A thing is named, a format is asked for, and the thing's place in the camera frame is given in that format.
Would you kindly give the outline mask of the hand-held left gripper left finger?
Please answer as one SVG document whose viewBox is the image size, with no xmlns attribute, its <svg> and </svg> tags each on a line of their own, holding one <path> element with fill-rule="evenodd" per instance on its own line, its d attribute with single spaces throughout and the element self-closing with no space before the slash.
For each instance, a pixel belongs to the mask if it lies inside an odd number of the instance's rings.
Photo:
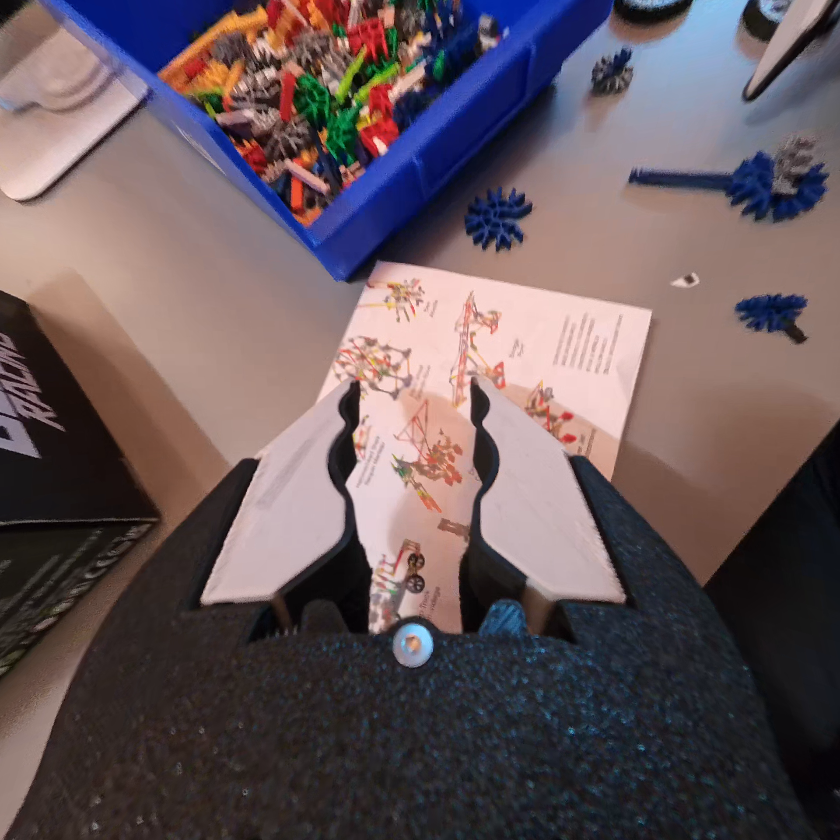
<svg viewBox="0 0 840 840">
<path fill-rule="evenodd" d="M 258 453 L 201 606 L 290 593 L 347 545 L 360 399 L 358 381 L 340 383 Z"/>
</svg>

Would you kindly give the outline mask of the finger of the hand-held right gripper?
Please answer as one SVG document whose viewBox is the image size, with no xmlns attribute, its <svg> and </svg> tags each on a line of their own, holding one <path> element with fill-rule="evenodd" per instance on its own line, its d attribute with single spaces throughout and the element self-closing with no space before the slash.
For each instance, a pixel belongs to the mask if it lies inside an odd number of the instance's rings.
<svg viewBox="0 0 840 840">
<path fill-rule="evenodd" d="M 742 90 L 742 99 L 752 102 L 761 96 L 804 50 L 836 26 L 838 8 L 838 1 L 792 1 Z"/>
</svg>

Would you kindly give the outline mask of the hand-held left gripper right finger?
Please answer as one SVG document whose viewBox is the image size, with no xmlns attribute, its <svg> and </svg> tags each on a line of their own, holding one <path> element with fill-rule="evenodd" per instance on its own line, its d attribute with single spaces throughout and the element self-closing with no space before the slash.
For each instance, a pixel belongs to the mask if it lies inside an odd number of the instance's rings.
<svg viewBox="0 0 840 840">
<path fill-rule="evenodd" d="M 543 602 L 627 601 L 571 457 L 488 379 L 470 383 L 479 480 L 466 552 L 483 605 L 534 592 Z"/>
</svg>

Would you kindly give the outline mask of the small blue toy piece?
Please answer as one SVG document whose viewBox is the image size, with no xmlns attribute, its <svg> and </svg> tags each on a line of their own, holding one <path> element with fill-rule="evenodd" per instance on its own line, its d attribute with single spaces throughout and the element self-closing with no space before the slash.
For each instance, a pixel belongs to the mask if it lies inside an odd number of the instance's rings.
<svg viewBox="0 0 840 840">
<path fill-rule="evenodd" d="M 759 295 L 740 300 L 734 313 L 741 324 L 754 332 L 800 332 L 797 319 L 808 306 L 801 295 Z"/>
<path fill-rule="evenodd" d="M 483 250 L 494 245 L 496 252 L 510 251 L 515 244 L 522 244 L 520 222 L 531 212 L 532 203 L 525 193 L 514 188 L 509 193 L 501 188 L 488 190 L 484 197 L 475 197 L 467 206 L 465 233 L 473 245 Z"/>
<path fill-rule="evenodd" d="M 600 58 L 591 71 L 591 93 L 595 97 L 619 96 L 634 78 L 633 51 L 622 47 L 613 55 Z"/>
<path fill-rule="evenodd" d="M 816 159 L 816 140 L 795 135 L 774 155 L 760 151 L 744 160 L 724 192 L 743 216 L 778 223 L 809 212 L 827 193 L 828 171 Z"/>
</svg>

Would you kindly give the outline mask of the paper sheet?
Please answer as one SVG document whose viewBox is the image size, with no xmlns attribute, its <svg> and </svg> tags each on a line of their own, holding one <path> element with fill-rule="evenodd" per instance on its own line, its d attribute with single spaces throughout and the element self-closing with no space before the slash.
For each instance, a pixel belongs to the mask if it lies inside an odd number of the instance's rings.
<svg viewBox="0 0 840 840">
<path fill-rule="evenodd" d="M 371 273 L 319 397 L 360 384 L 347 480 L 372 567 L 373 634 L 418 615 L 461 630 L 459 566 L 480 478 L 469 387 L 484 376 L 551 449 L 610 479 L 649 310 L 442 270 Z"/>
</svg>

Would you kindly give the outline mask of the blue toy rod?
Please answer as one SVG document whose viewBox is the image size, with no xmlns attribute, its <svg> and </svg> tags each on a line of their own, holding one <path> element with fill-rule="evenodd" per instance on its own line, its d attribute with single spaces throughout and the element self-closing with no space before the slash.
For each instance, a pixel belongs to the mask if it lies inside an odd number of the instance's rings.
<svg viewBox="0 0 840 840">
<path fill-rule="evenodd" d="M 726 172 L 659 171 L 634 168 L 627 177 L 627 183 L 638 186 L 661 186 L 726 192 L 732 184 L 732 174 Z"/>
</svg>

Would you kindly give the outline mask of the black box with red print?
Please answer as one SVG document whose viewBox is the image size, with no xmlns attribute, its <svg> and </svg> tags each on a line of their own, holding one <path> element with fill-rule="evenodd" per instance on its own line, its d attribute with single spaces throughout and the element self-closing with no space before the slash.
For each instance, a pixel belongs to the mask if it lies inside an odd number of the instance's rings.
<svg viewBox="0 0 840 840">
<path fill-rule="evenodd" d="M 1 676 L 160 514 L 25 302 L 1 294 Z"/>
</svg>

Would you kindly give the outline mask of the person's dark printed shirt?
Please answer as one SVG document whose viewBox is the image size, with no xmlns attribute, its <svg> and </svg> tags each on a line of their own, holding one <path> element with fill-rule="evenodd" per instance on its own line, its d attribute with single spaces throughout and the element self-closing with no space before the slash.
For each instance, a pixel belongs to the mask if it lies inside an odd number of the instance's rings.
<svg viewBox="0 0 840 840">
<path fill-rule="evenodd" d="M 767 709 L 803 810 L 838 838 L 839 424 L 705 586 Z"/>
</svg>

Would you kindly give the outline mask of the blue plastic bin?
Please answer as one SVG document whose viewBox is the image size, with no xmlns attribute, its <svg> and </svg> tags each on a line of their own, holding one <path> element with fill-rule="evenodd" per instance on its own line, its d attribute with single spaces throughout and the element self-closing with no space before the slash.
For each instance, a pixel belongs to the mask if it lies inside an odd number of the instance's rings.
<svg viewBox="0 0 840 840">
<path fill-rule="evenodd" d="M 372 171 L 301 226 L 206 114 L 158 73 L 188 46 L 190 35 L 215 23 L 234 2 L 42 2 L 91 49 L 118 61 L 150 90 L 148 109 L 179 133 L 240 192 L 285 228 L 336 280 L 347 280 L 408 223 L 467 162 L 560 72 L 564 61 L 607 20 L 608 1 L 465 2 L 509 28 L 508 37 L 467 69 L 420 115 Z"/>
</svg>

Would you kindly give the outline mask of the pile of colourful toy pieces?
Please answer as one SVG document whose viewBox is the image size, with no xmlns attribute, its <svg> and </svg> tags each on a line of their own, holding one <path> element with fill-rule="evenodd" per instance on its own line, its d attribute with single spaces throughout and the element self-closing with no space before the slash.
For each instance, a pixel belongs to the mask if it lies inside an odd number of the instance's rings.
<svg viewBox="0 0 840 840">
<path fill-rule="evenodd" d="M 309 227 L 508 36 L 461 2 L 241 2 L 159 78 Z"/>
</svg>

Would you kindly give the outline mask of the tilted board stand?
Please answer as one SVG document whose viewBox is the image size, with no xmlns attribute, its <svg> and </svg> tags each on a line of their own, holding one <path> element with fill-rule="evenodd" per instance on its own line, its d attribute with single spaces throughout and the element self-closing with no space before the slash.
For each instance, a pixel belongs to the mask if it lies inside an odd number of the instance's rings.
<svg viewBox="0 0 840 840">
<path fill-rule="evenodd" d="M 42 196 L 149 96 L 124 64 L 56 25 L 49 33 L 6 26 L 1 74 L 1 189 L 27 203 Z"/>
</svg>

